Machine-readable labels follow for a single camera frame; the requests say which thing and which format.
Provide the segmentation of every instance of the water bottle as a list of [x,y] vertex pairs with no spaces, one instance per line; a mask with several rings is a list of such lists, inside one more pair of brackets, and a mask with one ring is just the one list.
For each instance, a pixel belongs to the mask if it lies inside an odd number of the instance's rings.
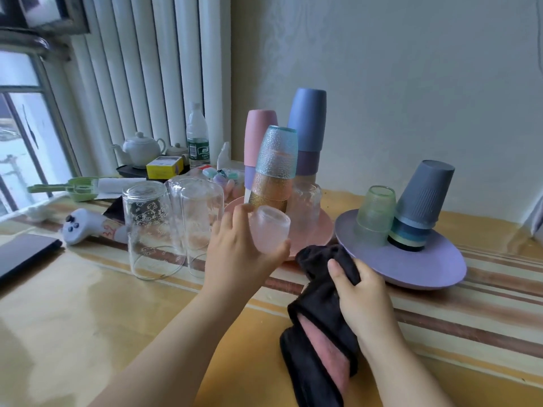
[[209,164],[209,135],[199,102],[191,102],[191,114],[187,122],[187,144],[191,168]]

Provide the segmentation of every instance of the green label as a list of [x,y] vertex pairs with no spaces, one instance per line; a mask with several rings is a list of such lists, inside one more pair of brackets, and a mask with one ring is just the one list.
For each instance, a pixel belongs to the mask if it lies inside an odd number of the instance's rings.
[[207,161],[209,160],[209,141],[188,142],[188,156],[191,160]]

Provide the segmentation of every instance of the person's left hand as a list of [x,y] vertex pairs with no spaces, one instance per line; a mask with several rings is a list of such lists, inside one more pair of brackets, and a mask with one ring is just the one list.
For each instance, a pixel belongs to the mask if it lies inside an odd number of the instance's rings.
[[207,248],[202,293],[232,304],[241,311],[268,276],[290,253],[290,240],[273,253],[258,251],[249,228],[252,205],[237,205],[234,213],[225,213],[215,222]]

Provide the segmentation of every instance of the gray cup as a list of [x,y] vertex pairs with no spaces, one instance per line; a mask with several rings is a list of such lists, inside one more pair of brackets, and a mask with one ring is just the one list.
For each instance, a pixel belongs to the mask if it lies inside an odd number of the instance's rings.
[[433,228],[451,184],[454,167],[435,160],[422,161],[396,206],[396,218],[409,226]]

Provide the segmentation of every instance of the black towel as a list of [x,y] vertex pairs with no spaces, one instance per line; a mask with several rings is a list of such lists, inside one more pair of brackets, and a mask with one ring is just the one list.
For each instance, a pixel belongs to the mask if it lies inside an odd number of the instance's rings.
[[288,314],[294,325],[283,332],[280,345],[300,407],[343,406],[343,397],[309,341],[300,324],[299,314],[321,330],[346,356],[350,376],[355,375],[358,369],[358,341],[343,319],[339,296],[328,273],[327,264],[332,258],[343,267],[353,285],[360,282],[353,259],[340,245],[309,246],[296,255],[296,261],[310,282],[288,306]]

